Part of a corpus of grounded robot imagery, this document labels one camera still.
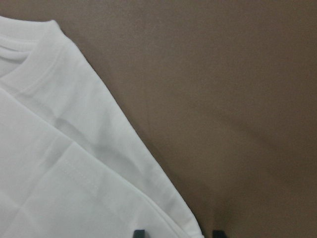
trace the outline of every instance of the crew neck collar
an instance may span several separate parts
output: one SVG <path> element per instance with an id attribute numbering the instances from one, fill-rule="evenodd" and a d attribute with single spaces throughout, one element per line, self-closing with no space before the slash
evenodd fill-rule
<path id="1" fill-rule="evenodd" d="M 0 45 L 29 51 L 22 64 L 0 77 L 0 86 L 12 94 L 31 87 L 49 72 L 68 41 L 53 19 L 26 21 L 0 16 Z"/>

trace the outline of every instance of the brown background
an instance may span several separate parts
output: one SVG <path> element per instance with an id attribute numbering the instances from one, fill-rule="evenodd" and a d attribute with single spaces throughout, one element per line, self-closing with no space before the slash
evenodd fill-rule
<path id="1" fill-rule="evenodd" d="M 317 1 L 2 0 L 55 19 L 199 221 L 317 237 Z"/>

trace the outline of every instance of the white fabric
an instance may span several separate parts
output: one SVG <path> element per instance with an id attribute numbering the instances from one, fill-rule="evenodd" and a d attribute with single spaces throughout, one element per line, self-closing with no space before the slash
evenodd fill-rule
<path id="1" fill-rule="evenodd" d="M 0 235 L 203 237 L 56 21 L 0 17 L 0 86 Z"/>

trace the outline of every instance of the folded shirt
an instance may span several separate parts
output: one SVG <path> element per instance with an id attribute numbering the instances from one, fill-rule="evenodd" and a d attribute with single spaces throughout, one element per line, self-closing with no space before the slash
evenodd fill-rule
<path id="1" fill-rule="evenodd" d="M 11 202 L 13 197 L 1 190 L 0 216 L 8 217 L 7 223 L 11 224 L 9 228 L 6 223 L 1 224 L 4 227 L 0 225 L 0 229 L 6 229 L 6 237 L 19 237 L 18 234 L 22 234 L 19 232 L 28 229 L 29 237 L 45 232 L 56 233 L 55 237 L 67 237 L 67 229 L 72 232 L 78 229 L 73 235 L 80 237 L 78 234 L 86 221 L 92 220 L 94 229 L 101 233 L 89 236 L 82 231 L 85 237 L 129 237 L 131 229 L 149 229 L 151 238 L 203 237 L 193 213 L 107 87 L 56 21 L 31 22 L 0 17 L 0 56 L 0 86 L 3 89 L 0 102 L 7 110 L 1 110 L 1 120 L 6 121 L 2 124 L 0 121 L 3 130 L 0 139 L 1 144 L 12 149 L 0 151 L 0 160 L 4 163 L 1 165 L 1 185 L 4 189 L 14 188 L 30 179 L 38 188 L 34 196 L 33 190 L 27 190 L 30 184 L 13 189 L 25 194 L 13 196 L 17 201 Z M 16 111 L 23 112 L 11 112 L 2 100 L 10 101 L 18 108 Z M 24 122 L 24 115 L 33 121 L 30 128 L 22 126 L 28 124 Z M 23 138 L 19 130 L 14 129 L 14 121 L 33 141 L 26 138 L 18 148 L 15 141 Z M 37 123 L 45 126 L 36 129 Z M 6 132 L 6 127 L 14 130 Z M 44 153 L 37 155 L 37 150 L 44 150 Z M 20 171 L 23 168 L 19 164 L 21 160 L 27 163 L 26 170 Z M 52 197 L 52 204 L 45 204 L 49 197 Z M 26 198 L 32 211 L 28 214 L 18 209 L 25 205 Z M 10 203 L 17 207 L 19 216 L 6 210 Z M 43 217 L 51 217 L 52 226 L 48 225 L 49 220 L 46 220 L 47 226 L 45 221 L 42 224 Z M 73 219 L 71 223 L 64 221 L 70 219 Z M 18 225 L 24 222 L 28 223 L 26 230 L 21 230 Z M 126 224 L 125 229 L 120 228 L 122 223 Z M 112 230 L 117 230 L 116 235 L 111 233 Z"/>

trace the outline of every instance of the black object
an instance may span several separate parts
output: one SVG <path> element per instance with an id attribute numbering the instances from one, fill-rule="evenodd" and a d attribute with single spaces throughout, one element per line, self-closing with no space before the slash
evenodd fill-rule
<path id="1" fill-rule="evenodd" d="M 224 231 L 212 231 L 212 238 L 228 238 Z"/>
<path id="2" fill-rule="evenodd" d="M 133 233 L 133 238 L 144 238 L 145 230 L 135 230 Z"/>

